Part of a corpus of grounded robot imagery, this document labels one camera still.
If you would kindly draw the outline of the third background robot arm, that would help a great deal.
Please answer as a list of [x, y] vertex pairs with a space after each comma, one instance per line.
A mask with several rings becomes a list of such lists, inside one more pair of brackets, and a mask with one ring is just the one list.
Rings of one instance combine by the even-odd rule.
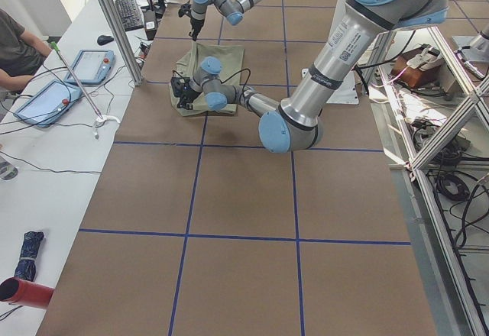
[[455, 55], [463, 63], [488, 64], [488, 25], [475, 36], [453, 36]]

